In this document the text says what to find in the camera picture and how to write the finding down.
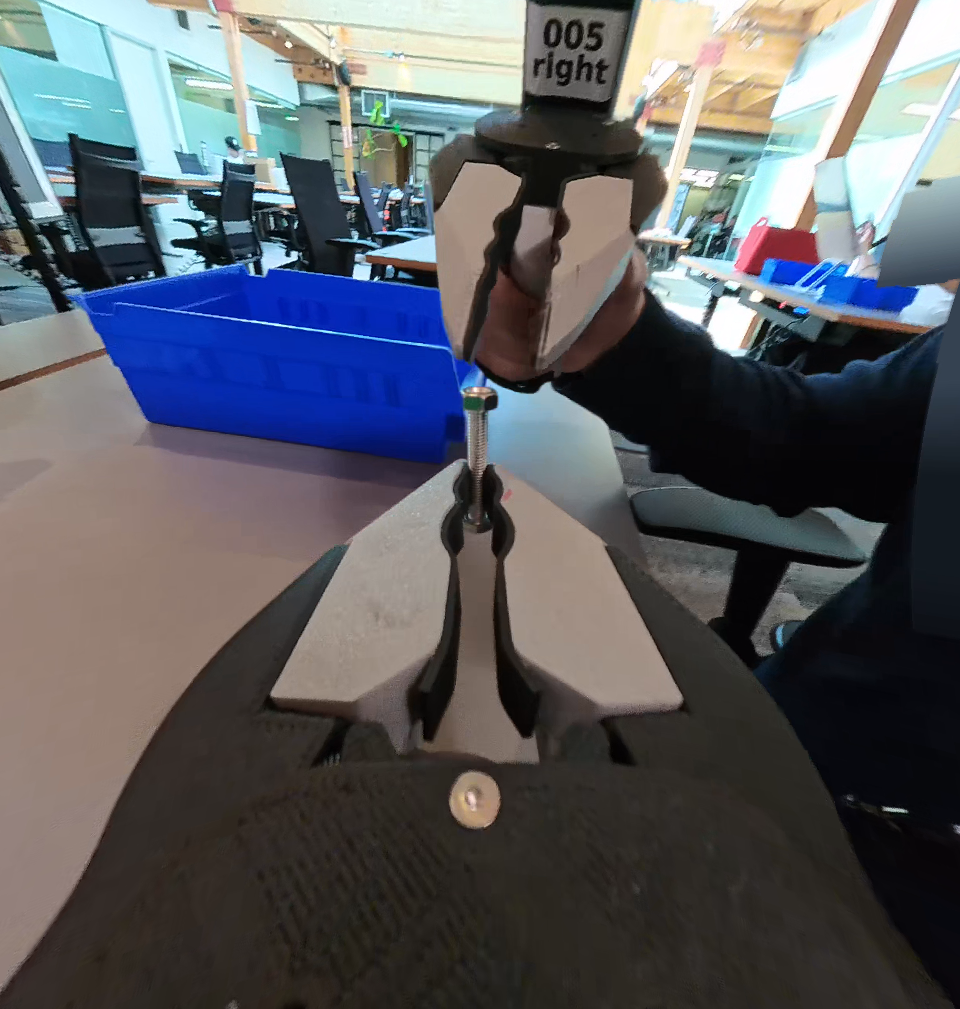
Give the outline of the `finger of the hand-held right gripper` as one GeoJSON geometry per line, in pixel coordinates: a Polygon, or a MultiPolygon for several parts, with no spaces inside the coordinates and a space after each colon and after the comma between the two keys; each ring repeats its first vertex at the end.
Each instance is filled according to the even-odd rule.
{"type": "Polygon", "coordinates": [[[525,205],[510,250],[510,275],[538,301],[533,363],[551,372],[624,277],[635,250],[632,180],[564,184],[554,208],[525,205]]]}
{"type": "Polygon", "coordinates": [[[479,360],[490,297],[518,234],[525,176],[495,161],[433,163],[436,279],[456,358],[479,360]]]}

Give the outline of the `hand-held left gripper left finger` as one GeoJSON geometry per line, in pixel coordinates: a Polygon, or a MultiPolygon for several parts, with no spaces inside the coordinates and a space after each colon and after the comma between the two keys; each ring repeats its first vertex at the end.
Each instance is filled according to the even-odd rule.
{"type": "Polygon", "coordinates": [[[411,742],[411,689],[438,652],[458,587],[459,460],[356,534],[284,663],[270,698],[283,711],[386,728],[411,742]]]}

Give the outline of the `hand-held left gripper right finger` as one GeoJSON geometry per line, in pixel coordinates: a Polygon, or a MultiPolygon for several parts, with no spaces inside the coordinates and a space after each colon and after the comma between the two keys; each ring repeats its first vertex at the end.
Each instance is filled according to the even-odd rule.
{"type": "Polygon", "coordinates": [[[486,472],[500,702],[523,738],[684,698],[606,543],[503,468],[486,472]]]}

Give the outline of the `steel bolt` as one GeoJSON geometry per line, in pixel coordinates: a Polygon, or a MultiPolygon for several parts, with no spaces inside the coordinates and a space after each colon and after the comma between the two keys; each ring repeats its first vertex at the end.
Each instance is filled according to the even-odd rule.
{"type": "Polygon", "coordinates": [[[466,411],[467,464],[470,472],[470,498],[464,525],[476,533],[490,529],[484,498],[485,475],[488,466],[488,414],[486,410],[466,411]]]}

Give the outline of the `blue plastic bin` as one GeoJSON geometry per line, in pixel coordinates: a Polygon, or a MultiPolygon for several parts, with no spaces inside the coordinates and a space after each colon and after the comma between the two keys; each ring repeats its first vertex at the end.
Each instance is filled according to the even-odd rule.
{"type": "Polygon", "coordinates": [[[426,287],[235,265],[75,299],[153,424],[442,464],[485,384],[426,287]]]}

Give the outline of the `person's right forearm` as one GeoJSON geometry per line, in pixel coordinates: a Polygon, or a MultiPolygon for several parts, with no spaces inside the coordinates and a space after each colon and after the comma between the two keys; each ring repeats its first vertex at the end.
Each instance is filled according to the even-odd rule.
{"type": "Polygon", "coordinates": [[[650,448],[665,473],[781,516],[836,508],[872,523],[911,509],[944,326],[840,373],[732,356],[647,293],[628,333],[555,388],[650,448]]]}

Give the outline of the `person's right hand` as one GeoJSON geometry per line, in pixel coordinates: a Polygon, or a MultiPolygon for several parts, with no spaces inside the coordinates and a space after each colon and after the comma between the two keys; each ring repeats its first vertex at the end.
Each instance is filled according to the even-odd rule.
{"type": "Polygon", "coordinates": [[[647,300],[648,265],[636,249],[625,275],[575,343],[554,365],[538,365],[537,338],[543,304],[498,271],[481,330],[477,365],[499,385],[529,383],[549,374],[584,372],[612,350],[638,321],[647,300]]]}

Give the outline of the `green plant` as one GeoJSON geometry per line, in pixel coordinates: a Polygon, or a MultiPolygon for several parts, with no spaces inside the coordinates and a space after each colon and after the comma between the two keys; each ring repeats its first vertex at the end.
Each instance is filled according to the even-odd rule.
{"type": "Polygon", "coordinates": [[[401,124],[393,120],[386,111],[386,104],[376,99],[368,113],[368,123],[362,128],[361,158],[371,160],[378,151],[406,150],[410,140],[401,124]]]}

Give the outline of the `black office chair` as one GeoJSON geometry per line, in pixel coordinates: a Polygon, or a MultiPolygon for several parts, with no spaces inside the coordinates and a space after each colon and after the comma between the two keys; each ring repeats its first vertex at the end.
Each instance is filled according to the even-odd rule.
{"type": "Polygon", "coordinates": [[[74,219],[84,249],[70,254],[71,275],[84,291],[159,279],[161,243],[143,202],[137,149],[68,135],[75,183],[74,219]]]}
{"type": "Polygon", "coordinates": [[[357,256],[377,246],[353,235],[330,163],[282,153],[281,164],[297,214],[288,238],[297,254],[291,268],[350,279],[357,256]]]}
{"type": "Polygon", "coordinates": [[[248,163],[225,161],[217,209],[209,220],[177,219],[195,231],[192,237],[173,238],[173,248],[200,256],[207,270],[242,264],[263,276],[262,243],[254,223],[256,170],[248,163]]]}

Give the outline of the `red bag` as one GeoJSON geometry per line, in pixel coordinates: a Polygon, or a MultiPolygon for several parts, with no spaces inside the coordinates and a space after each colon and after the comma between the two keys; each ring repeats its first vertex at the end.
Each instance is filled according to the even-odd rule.
{"type": "Polygon", "coordinates": [[[768,260],[815,266],[819,259],[814,233],[807,229],[777,227],[768,217],[761,217],[739,244],[734,268],[741,273],[760,276],[768,260]]]}

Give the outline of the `grey office chair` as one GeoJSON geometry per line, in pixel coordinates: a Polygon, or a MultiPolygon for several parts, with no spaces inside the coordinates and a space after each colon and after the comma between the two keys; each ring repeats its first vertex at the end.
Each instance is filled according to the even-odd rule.
{"type": "Polygon", "coordinates": [[[869,560],[837,522],[815,510],[782,517],[698,486],[644,488],[629,503],[642,534],[736,553],[726,604],[709,626],[752,669],[761,661],[752,635],[790,565],[844,570],[869,560]]]}

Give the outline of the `row of blue bins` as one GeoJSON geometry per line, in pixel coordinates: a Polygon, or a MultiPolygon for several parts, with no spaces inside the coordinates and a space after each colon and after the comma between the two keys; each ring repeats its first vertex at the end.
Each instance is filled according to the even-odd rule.
{"type": "Polygon", "coordinates": [[[759,281],[796,287],[814,301],[896,314],[906,309],[917,296],[915,286],[879,286],[846,273],[843,262],[823,260],[817,264],[784,259],[767,259],[759,281]]]}

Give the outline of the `person's dark clothed body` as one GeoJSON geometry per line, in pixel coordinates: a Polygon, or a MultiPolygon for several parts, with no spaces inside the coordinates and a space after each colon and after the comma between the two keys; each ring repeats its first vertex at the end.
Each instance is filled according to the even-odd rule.
{"type": "Polygon", "coordinates": [[[910,524],[758,672],[877,892],[960,1007],[960,641],[915,632],[910,524]]]}

